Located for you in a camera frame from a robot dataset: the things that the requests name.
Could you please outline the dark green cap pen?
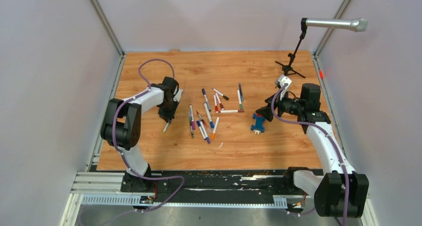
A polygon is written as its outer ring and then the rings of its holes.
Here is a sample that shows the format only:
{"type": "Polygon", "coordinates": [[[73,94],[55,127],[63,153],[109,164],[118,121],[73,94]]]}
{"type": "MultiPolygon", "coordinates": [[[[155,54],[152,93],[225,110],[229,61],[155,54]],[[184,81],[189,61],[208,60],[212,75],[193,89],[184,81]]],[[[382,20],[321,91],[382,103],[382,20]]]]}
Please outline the dark green cap pen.
{"type": "Polygon", "coordinates": [[[194,138],[194,129],[193,129],[192,118],[190,114],[188,114],[188,120],[189,120],[191,138],[194,138]]]}

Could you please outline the clear cap grey pen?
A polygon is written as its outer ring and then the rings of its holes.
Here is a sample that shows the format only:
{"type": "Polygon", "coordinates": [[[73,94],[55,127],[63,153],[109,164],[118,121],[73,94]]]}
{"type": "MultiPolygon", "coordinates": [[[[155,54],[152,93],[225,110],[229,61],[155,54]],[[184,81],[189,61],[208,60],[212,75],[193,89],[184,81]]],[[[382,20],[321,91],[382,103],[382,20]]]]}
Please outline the clear cap grey pen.
{"type": "Polygon", "coordinates": [[[240,99],[243,102],[244,101],[244,97],[243,97],[243,92],[242,92],[242,88],[241,88],[241,83],[238,83],[238,89],[239,89],[240,99]]]}

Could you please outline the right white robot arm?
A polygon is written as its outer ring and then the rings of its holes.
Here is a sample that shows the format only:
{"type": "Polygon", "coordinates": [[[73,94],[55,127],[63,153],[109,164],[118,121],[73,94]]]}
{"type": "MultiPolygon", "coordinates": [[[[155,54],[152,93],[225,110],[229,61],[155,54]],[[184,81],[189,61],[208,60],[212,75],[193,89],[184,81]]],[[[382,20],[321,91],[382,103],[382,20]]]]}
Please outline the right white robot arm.
{"type": "Polygon", "coordinates": [[[306,167],[290,168],[292,176],[284,181],[287,193],[296,195],[304,191],[314,200],[314,208],[321,217],[360,218],[363,216],[369,180],[357,173],[342,153],[334,135],[328,114],[320,110],[319,85],[302,85],[300,98],[288,96],[288,83],[278,83],[277,92],[266,99],[267,106],[256,113],[266,120],[273,118],[299,124],[316,149],[322,165],[323,178],[317,177],[306,167]],[[296,121],[282,118],[288,113],[296,121]]]}

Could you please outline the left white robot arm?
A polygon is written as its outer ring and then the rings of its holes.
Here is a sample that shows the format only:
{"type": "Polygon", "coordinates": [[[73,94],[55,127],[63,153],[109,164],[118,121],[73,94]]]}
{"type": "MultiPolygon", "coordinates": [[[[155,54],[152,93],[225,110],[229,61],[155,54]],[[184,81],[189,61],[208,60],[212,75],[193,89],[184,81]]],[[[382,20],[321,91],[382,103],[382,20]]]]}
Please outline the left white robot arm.
{"type": "Polygon", "coordinates": [[[150,165],[139,149],[141,118],[148,110],[157,107],[158,115],[167,124],[175,118],[182,89],[171,77],[160,84],[152,84],[145,92],[125,100],[109,100],[102,122],[100,136],[121,154],[126,165],[126,179],[141,193],[152,188],[150,165]]]}

